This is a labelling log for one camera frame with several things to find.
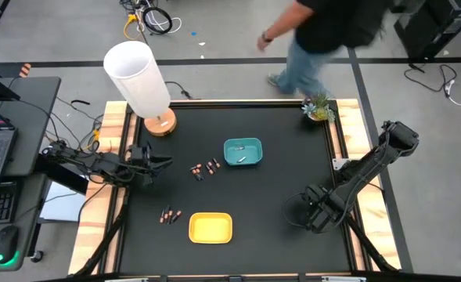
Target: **sneaker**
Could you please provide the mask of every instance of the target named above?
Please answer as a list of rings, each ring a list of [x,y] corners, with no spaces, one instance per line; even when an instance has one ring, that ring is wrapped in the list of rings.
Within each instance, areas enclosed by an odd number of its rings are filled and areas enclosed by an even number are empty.
[[[268,74],[267,82],[272,86],[279,87],[279,84],[277,83],[277,81],[279,80],[279,76],[280,75],[278,74]]]

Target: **person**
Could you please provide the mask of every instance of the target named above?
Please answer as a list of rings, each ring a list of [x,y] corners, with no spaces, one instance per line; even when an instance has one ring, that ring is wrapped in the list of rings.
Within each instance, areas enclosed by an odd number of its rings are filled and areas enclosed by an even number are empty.
[[[296,29],[281,74],[269,74],[271,85],[284,94],[298,89],[308,98],[330,93],[317,79],[321,66],[343,44],[358,0],[296,0],[279,19],[258,37],[258,49],[264,51],[275,38]]]

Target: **wooden lamp base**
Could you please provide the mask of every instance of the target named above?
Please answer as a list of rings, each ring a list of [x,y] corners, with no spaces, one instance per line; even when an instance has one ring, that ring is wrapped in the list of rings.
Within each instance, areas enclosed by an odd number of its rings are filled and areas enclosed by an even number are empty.
[[[166,136],[175,130],[175,112],[167,109],[158,118],[145,118],[145,127],[153,136]]]

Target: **black shirt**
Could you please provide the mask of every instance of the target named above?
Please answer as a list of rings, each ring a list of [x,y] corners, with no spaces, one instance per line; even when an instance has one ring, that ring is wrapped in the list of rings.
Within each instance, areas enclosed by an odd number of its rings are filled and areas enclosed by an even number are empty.
[[[327,53],[343,44],[358,0],[297,0],[314,14],[296,29],[300,47],[310,53]]]

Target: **small plant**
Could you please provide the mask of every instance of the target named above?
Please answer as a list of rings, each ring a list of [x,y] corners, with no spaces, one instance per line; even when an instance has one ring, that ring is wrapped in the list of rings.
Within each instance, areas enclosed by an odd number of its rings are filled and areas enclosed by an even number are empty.
[[[334,121],[334,112],[330,108],[326,94],[319,94],[301,109],[303,110],[303,114],[308,115],[314,121]]]

